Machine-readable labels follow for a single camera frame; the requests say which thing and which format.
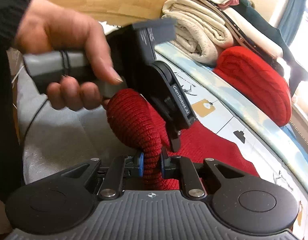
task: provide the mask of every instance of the human hand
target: human hand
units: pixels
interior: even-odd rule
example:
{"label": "human hand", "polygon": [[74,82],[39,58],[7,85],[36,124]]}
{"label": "human hand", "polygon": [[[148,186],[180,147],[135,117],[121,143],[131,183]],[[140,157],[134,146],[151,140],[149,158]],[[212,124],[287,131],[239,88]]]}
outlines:
{"label": "human hand", "polygon": [[[18,27],[14,47],[22,53],[32,54],[84,49],[97,78],[110,84],[122,82],[113,68],[102,26],[87,15],[47,0],[31,1]],[[97,85],[92,82],[79,85],[73,77],[49,84],[47,96],[55,109],[68,106],[77,111],[83,107],[93,109],[105,103]]]}

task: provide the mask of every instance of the red knit fabric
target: red knit fabric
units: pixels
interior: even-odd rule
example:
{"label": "red knit fabric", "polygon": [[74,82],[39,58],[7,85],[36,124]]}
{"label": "red knit fabric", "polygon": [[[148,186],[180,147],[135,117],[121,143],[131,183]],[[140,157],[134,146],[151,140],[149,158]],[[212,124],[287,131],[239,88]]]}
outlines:
{"label": "red knit fabric", "polygon": [[161,178],[158,161],[162,146],[166,146],[169,156],[186,156],[199,163],[204,158],[215,158],[257,176],[253,164],[242,157],[235,143],[219,137],[199,121],[182,130],[181,148],[177,153],[171,152],[164,120],[132,89],[121,90],[110,100],[107,120],[125,145],[144,152],[144,182],[150,189],[177,189],[179,186],[177,180]]}
{"label": "red knit fabric", "polygon": [[270,65],[244,47],[231,47],[217,60],[215,74],[246,96],[278,126],[292,114],[288,85]]}

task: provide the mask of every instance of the ribbed sleeve cuff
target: ribbed sleeve cuff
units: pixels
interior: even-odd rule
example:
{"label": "ribbed sleeve cuff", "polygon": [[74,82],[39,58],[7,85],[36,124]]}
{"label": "ribbed sleeve cuff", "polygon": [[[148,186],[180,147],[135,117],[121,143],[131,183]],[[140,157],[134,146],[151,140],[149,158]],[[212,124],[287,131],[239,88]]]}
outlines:
{"label": "ribbed sleeve cuff", "polygon": [[15,38],[18,25],[31,0],[10,0],[4,9],[0,24],[0,43],[11,46]]}

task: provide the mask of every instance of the metal screw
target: metal screw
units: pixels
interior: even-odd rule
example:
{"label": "metal screw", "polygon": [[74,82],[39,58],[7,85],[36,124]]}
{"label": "metal screw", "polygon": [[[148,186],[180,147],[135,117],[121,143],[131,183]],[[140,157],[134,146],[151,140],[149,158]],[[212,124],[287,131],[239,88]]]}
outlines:
{"label": "metal screw", "polygon": [[189,195],[192,197],[202,197],[205,195],[205,193],[201,189],[194,188],[189,191]]}
{"label": "metal screw", "polygon": [[116,195],[116,191],[111,189],[111,188],[106,188],[106,189],[103,189],[100,194],[103,196],[103,197],[113,197]]}

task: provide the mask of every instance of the yellow lamp print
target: yellow lamp print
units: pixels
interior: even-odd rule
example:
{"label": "yellow lamp print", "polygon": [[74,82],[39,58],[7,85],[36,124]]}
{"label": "yellow lamp print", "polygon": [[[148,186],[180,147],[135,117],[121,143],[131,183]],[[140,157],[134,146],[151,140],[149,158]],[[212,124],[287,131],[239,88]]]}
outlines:
{"label": "yellow lamp print", "polygon": [[207,99],[192,104],[192,108],[200,117],[205,117],[215,110],[213,103],[209,102]]}

